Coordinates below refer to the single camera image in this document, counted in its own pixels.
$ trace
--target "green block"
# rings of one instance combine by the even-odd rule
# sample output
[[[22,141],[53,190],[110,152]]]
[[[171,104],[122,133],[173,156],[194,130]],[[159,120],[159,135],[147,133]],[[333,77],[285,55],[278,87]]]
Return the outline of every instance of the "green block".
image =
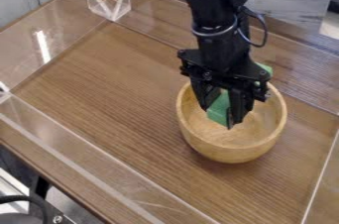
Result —
[[[270,76],[273,76],[273,69],[270,66],[257,63],[267,72],[270,73]],[[231,107],[231,101],[230,101],[230,94],[226,90],[218,99],[215,100],[214,104],[210,106],[207,110],[207,116],[209,118],[215,121],[217,123],[222,124],[223,126],[229,127],[229,118],[227,118],[227,110]]]

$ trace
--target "wooden bowl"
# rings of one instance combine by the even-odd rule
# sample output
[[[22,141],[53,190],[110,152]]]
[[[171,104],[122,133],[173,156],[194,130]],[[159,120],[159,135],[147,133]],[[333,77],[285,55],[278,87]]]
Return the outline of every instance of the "wooden bowl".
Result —
[[[286,103],[270,84],[269,100],[255,102],[245,123],[233,130],[209,119],[191,84],[181,90],[177,113],[183,136],[191,147],[214,161],[238,164],[261,157],[275,145],[287,118]]]

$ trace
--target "black cable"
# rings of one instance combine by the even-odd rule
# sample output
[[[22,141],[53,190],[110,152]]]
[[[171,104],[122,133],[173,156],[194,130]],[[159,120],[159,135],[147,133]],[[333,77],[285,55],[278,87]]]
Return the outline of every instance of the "black cable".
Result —
[[[41,207],[42,212],[43,212],[43,224],[49,224],[50,216],[49,216],[49,210],[47,210],[43,200],[41,200],[35,197],[31,197],[31,196],[24,196],[24,195],[12,195],[12,196],[0,197],[0,204],[8,204],[12,202],[18,202],[18,201],[28,201],[28,202],[37,204]]]

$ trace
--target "table surface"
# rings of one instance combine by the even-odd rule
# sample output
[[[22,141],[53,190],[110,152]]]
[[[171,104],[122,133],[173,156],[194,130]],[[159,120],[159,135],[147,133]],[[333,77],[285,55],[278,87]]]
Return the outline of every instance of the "table surface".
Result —
[[[66,0],[66,10],[74,1]],[[166,37],[171,28],[175,47],[186,47],[194,37],[181,23],[190,22],[190,16],[162,0],[157,4],[169,17],[181,14],[179,20],[162,22],[157,35]],[[118,24],[99,25],[14,93],[103,155],[119,158],[217,221],[299,223],[339,124],[338,43],[295,27],[283,28],[289,25],[274,20],[269,23],[277,28],[266,48],[254,49],[254,57],[274,68],[273,84],[286,99],[289,120],[277,146],[251,163],[217,164],[186,144],[175,101],[189,79],[179,73],[177,49]],[[259,34],[254,28],[255,39]],[[105,222],[147,223],[87,178],[90,172],[106,184],[117,179],[114,170],[95,161],[101,157],[55,141],[65,156],[81,158],[83,170],[77,171],[45,146],[6,129],[4,146]],[[322,198],[338,199],[335,193]],[[321,208],[313,217],[314,223],[337,223],[338,212]]]

